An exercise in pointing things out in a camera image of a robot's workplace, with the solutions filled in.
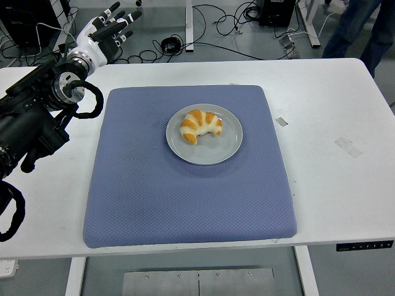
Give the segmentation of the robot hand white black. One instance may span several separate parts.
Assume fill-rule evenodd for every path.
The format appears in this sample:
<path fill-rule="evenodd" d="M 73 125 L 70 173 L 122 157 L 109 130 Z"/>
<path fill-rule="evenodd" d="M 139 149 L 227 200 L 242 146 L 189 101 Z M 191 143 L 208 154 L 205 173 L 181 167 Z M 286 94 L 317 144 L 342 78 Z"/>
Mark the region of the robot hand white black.
<path fill-rule="evenodd" d="M 117 1 L 92 18 L 78 35 L 77 46 L 67 58 L 84 64 L 90 72 L 113 61 L 121 45 L 133 35 L 127 27 L 142 16 L 140 10 L 129 14 L 121 10 L 115 14 L 119 7 Z"/>

